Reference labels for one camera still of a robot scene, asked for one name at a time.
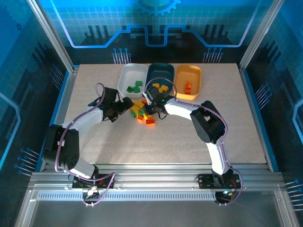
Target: white bin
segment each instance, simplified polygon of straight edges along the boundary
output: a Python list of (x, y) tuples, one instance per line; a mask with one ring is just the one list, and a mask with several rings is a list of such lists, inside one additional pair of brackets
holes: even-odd
[[(118, 83), (118, 91), (123, 97), (129, 98), (140, 98), (142, 97), (142, 92), (145, 88), (147, 76), (147, 67), (142, 64), (134, 64), (130, 63), (125, 65), (122, 68), (119, 83)], [(143, 82), (143, 85), (140, 88), (139, 93), (129, 93), (127, 92), (128, 86), (134, 87), (136, 81), (140, 80)]]

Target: vent grille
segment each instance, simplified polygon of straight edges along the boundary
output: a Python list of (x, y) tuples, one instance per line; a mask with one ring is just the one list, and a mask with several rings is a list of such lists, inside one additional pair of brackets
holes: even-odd
[(83, 192), (49, 192), (40, 191), (37, 200), (80, 201)]
[[(99, 195), (88, 201), (99, 199)], [(39, 192), (38, 200), (79, 201), (82, 192)], [(214, 192), (108, 192), (105, 201), (215, 201)]]

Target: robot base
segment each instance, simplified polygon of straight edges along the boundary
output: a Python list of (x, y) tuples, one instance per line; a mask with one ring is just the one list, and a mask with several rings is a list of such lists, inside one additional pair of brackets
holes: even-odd
[[(101, 178), (106, 175), (107, 174), (98, 174), (96, 176), (96, 178)], [(110, 180), (111, 180), (111, 176), (108, 178), (105, 178), (102, 181), (95, 181), (95, 182), (94, 181), (85, 181), (85, 180), (81, 180), (77, 177), (74, 177), (74, 179), (72, 179), (72, 189), (90, 189), (91, 186), (94, 186), (94, 185), (97, 186), (99, 189), (106, 189)], [(114, 181), (115, 181), (115, 179), (111, 183), (111, 185), (109, 187), (110, 189), (114, 188)]]
[(238, 174), (232, 174), (223, 187), (215, 185), (214, 176), (212, 174), (199, 174), (196, 177), (196, 180), (199, 183), (199, 189), (234, 189), (235, 185), (237, 189), (241, 188)]

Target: gear logo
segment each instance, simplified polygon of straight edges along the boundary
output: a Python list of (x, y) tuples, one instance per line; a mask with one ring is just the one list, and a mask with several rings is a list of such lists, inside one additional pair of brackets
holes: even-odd
[(29, 13), (27, 0), (2, 0), (2, 4), (17, 23), (26, 19)]
[(170, 10), (176, 9), (176, 5), (180, 3), (181, 0), (136, 0), (136, 6), (142, 13), (147, 13), (148, 16), (153, 14), (155, 17), (170, 13)]

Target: plastic tray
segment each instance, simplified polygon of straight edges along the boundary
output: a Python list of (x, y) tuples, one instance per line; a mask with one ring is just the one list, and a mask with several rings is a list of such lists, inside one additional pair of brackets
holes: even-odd
[[(174, 81), (175, 69), (171, 64), (165, 63), (153, 63), (149, 66), (147, 71), (146, 83), (156, 77), (164, 77), (169, 79), (170, 81)], [(159, 83), (160, 86), (165, 85), (169, 87), (169, 91), (172, 89), (172, 84), (164, 79), (155, 79), (153, 80), (148, 88), (152, 87), (152, 84)]]
[[(186, 95), (185, 83), (192, 83), (190, 95)], [(177, 98), (193, 100), (197, 97), (201, 90), (202, 71), (195, 65), (179, 65), (176, 70), (174, 84), (177, 87)]]
[[(118, 91), (123, 97), (129, 97), (129, 98), (142, 97), (142, 92), (145, 88), (146, 75), (147, 75), (146, 65), (134, 64), (134, 63), (125, 65), (121, 71), (121, 75), (118, 83)], [(140, 92), (139, 93), (127, 92), (128, 86), (134, 87), (137, 80), (141, 80), (143, 82), (143, 85), (139, 87)]]

